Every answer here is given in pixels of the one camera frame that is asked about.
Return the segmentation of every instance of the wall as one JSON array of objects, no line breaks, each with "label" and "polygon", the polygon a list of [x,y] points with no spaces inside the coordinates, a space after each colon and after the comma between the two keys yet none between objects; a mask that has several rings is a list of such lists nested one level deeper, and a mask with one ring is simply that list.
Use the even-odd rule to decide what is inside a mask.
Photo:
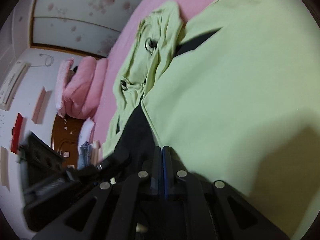
[{"label": "wall", "polygon": [[0,86],[10,67],[28,47],[33,0],[20,0],[0,30]]},{"label": "wall", "polygon": [[[77,65],[81,56],[72,54],[49,51],[42,49],[26,49],[19,60],[31,63],[33,66],[44,65],[46,56],[40,57],[39,54],[48,54],[53,57],[53,64],[49,67],[30,67],[24,76],[16,92],[9,111],[0,110],[0,146],[9,149],[11,140],[11,130],[15,124],[18,113],[24,119],[22,127],[22,138],[31,130],[47,145],[51,143],[52,125],[56,116],[54,102],[54,87],[58,75],[58,69],[63,59],[74,57]],[[31,120],[34,106],[42,86],[45,87],[47,94],[40,113],[40,124],[34,124]],[[20,238],[31,238],[34,233],[28,230],[22,215],[24,206],[23,196],[20,189],[19,164],[16,163],[17,156],[9,153],[9,186],[0,186],[0,208],[12,229]]]}]

